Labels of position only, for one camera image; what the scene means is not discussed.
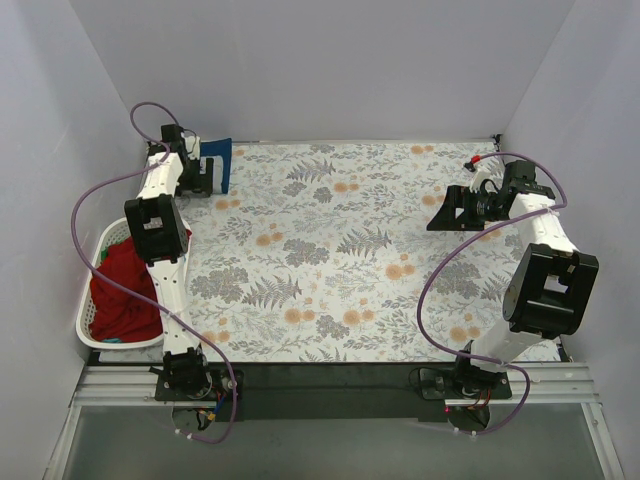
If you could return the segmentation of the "dark blue t shirt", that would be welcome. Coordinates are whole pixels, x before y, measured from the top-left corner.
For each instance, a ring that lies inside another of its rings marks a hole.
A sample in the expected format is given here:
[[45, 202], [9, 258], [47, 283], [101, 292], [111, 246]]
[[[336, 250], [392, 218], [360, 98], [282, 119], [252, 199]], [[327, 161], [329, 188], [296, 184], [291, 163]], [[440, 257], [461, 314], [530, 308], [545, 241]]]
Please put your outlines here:
[[228, 175], [228, 192], [231, 176], [231, 160], [232, 160], [232, 139], [226, 138], [216, 141], [205, 141], [201, 143], [200, 150], [201, 166], [204, 166], [206, 159], [211, 159], [218, 155], [222, 156], [227, 161], [227, 175]]

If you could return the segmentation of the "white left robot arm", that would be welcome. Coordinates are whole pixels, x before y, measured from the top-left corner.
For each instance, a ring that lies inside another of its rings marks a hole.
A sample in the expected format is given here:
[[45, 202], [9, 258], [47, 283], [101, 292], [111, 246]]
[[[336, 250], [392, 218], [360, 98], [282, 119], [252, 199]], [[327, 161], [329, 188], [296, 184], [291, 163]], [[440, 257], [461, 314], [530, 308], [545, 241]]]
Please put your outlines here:
[[191, 333], [186, 276], [190, 227], [182, 220], [176, 198], [183, 194], [209, 197], [229, 190], [231, 141], [201, 151], [200, 137], [173, 123], [161, 127], [161, 143], [150, 143], [147, 173], [136, 198], [124, 212], [133, 245], [144, 262], [161, 305], [163, 366], [160, 386], [181, 398], [224, 398], [226, 373], [208, 365], [202, 342]]

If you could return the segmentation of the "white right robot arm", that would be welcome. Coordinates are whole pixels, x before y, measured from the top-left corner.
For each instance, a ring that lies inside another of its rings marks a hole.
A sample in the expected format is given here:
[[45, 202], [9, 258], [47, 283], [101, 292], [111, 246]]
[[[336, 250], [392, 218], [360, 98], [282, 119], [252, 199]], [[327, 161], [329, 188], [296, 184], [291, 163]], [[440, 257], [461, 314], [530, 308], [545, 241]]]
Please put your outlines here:
[[539, 183], [541, 165], [515, 154], [495, 183], [479, 169], [483, 159], [476, 155], [465, 164], [474, 175], [471, 183], [448, 186], [427, 228], [480, 239], [513, 225], [524, 254], [504, 293], [501, 320], [456, 352], [453, 363], [419, 369], [426, 400], [508, 398], [510, 364], [534, 345], [577, 331], [599, 270], [597, 258], [581, 252], [564, 232], [559, 212], [568, 200], [558, 181]]

